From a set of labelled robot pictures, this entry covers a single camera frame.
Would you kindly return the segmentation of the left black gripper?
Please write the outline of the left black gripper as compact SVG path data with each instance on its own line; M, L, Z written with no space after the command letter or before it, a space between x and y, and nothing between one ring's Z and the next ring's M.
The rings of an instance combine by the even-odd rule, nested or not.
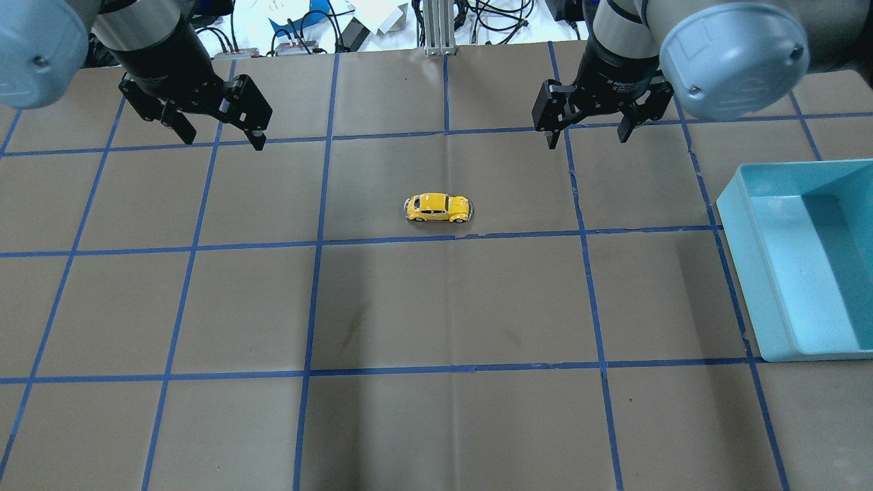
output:
M144 121L161 122L191 145L197 131L187 115L209 115L243 131L256 151L264 149L270 103L248 74L218 76L193 28L175 28L153 46L119 50L117 59L126 71L119 90Z

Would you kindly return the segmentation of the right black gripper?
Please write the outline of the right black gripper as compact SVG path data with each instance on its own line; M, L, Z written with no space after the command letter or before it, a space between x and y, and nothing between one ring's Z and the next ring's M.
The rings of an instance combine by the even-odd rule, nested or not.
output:
M617 136L626 143L647 121L663 118L674 88L659 70L658 56L627 58L587 40L574 81L545 80L532 108L534 130L555 150L562 131L589 116L621 114Z

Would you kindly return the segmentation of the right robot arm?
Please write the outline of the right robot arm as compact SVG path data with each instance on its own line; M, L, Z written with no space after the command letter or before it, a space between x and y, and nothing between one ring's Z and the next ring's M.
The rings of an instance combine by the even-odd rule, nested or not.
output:
M585 1L589 37L574 81L542 84L533 127L548 148L591 116L621 114L621 143L671 100L734 121L782 99L807 74L871 82L870 1Z

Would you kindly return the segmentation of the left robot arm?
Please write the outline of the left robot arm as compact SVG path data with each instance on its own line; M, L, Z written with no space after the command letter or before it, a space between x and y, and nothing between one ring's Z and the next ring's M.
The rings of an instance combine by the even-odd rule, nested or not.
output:
M233 10L231 1L3 1L2 103L25 110L57 102L94 36L125 70L119 90L141 119L191 144L196 130L187 116L208 115L241 130L260 151L270 104L250 76L216 74L192 24Z

